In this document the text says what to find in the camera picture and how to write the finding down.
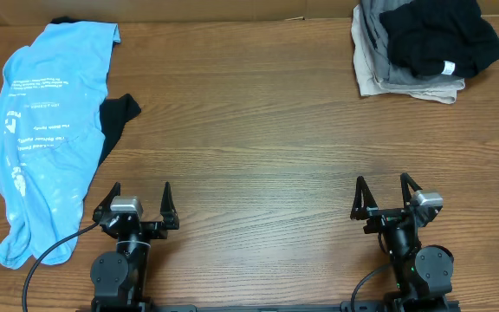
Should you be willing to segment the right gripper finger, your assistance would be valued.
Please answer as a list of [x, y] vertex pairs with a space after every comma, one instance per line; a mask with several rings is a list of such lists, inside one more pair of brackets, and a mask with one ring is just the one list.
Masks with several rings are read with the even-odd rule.
[[412, 194], [416, 191], [421, 191], [422, 188], [413, 180], [413, 178], [407, 172], [403, 172], [400, 175], [400, 183], [401, 183], [404, 206], [405, 207], [413, 206]]
[[366, 220], [372, 218], [378, 210], [379, 207], [364, 177], [359, 176], [356, 180], [356, 190], [350, 218], [352, 220]]

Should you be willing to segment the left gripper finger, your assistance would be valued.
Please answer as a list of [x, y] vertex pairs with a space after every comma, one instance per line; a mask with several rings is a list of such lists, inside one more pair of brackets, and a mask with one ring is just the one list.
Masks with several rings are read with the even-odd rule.
[[110, 192], [106, 195], [106, 197], [103, 198], [103, 200], [98, 204], [98, 206], [94, 209], [93, 213], [93, 221], [94, 222], [100, 222], [103, 215], [106, 212], [110, 211], [110, 206], [113, 201], [113, 199], [116, 196], [120, 195], [120, 182], [116, 182]]
[[161, 199], [160, 214], [163, 218], [162, 225], [167, 230], [179, 229], [179, 218], [172, 199], [172, 188], [169, 182], [165, 183], [165, 189]]

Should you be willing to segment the light blue printed t-shirt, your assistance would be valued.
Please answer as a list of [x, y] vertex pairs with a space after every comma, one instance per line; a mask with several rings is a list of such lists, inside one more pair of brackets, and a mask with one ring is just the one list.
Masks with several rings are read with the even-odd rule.
[[0, 194], [10, 231], [0, 243], [2, 266], [71, 258], [75, 240], [43, 253], [80, 229], [104, 145], [100, 106], [118, 42], [115, 23], [51, 23], [5, 63]]

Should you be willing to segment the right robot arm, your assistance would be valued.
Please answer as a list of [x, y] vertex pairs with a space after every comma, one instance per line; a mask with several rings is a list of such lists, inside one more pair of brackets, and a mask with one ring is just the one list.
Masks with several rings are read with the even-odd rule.
[[[450, 301], [454, 271], [452, 253], [441, 245], [423, 246], [418, 230], [432, 222], [444, 206], [436, 191], [422, 189], [411, 176], [400, 175], [403, 206], [382, 210], [377, 205], [365, 179], [356, 180], [350, 213], [352, 220], [365, 220], [363, 231], [375, 234], [380, 249], [389, 256], [384, 264], [363, 277], [353, 290], [348, 308], [351, 311], [460, 312], [458, 301]], [[359, 302], [357, 295], [372, 277], [391, 269], [397, 290], [379, 302]]]

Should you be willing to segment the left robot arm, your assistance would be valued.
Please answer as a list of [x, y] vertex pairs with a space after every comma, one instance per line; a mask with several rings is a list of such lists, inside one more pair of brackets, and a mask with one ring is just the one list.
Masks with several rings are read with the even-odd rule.
[[116, 250], [98, 256], [91, 267], [94, 285], [93, 311], [154, 311], [153, 300], [144, 295], [151, 241], [166, 239], [179, 228], [179, 218], [169, 183], [161, 199], [158, 221], [144, 221], [138, 197], [122, 196], [116, 183], [94, 210], [93, 221], [116, 240]]

